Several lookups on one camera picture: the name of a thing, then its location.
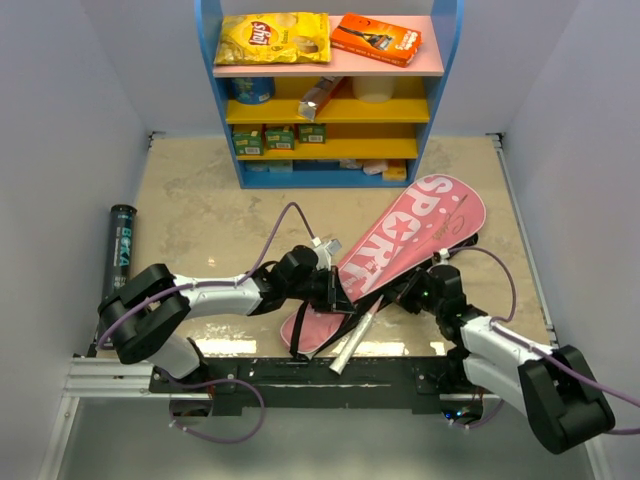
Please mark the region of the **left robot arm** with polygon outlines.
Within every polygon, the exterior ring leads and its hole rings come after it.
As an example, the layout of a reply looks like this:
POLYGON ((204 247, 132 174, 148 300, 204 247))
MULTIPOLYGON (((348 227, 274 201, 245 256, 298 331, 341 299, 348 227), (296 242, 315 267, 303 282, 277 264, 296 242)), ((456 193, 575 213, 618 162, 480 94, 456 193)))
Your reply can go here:
POLYGON ((183 391, 196 392, 206 383, 207 368, 195 342, 177 335, 183 321, 263 315, 288 300, 318 313, 354 313, 331 262, 332 248, 330 242, 298 245, 278 261, 222 279, 187 278, 153 264, 99 305, 97 345, 111 344, 125 365, 148 361, 183 391))

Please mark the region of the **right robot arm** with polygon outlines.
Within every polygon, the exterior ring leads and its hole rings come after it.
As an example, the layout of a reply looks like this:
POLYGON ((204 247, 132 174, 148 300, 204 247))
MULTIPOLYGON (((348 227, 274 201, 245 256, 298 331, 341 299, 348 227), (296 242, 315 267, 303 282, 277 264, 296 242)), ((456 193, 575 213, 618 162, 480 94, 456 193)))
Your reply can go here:
POLYGON ((611 432, 615 416, 582 352, 551 348, 499 324, 468 302, 460 271, 451 265, 405 274, 394 301, 409 313, 432 314, 454 343, 456 362, 445 369, 459 393, 482 387, 522 413, 539 443, 563 453, 611 432))

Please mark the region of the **black shuttlecock tube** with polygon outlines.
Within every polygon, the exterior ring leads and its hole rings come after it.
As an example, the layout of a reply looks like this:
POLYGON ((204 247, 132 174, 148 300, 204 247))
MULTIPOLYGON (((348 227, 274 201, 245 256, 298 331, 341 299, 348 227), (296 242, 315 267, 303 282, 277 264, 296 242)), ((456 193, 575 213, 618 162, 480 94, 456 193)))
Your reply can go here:
POLYGON ((137 210, 131 205, 117 204, 111 207, 102 298, 111 295, 130 278, 136 215, 137 210))

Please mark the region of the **pink racket bag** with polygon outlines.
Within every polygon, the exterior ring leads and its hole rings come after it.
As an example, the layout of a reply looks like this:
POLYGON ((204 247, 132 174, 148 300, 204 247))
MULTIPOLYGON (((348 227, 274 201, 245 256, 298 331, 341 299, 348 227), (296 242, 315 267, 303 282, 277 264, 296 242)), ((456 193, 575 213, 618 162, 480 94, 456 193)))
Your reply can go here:
POLYGON ((352 315, 293 312, 280 328, 286 354, 310 358, 360 322, 387 285, 429 263, 444 248, 461 246, 483 227, 484 201, 471 186, 445 174, 424 176, 384 211, 338 263, 342 287, 356 306, 352 315))

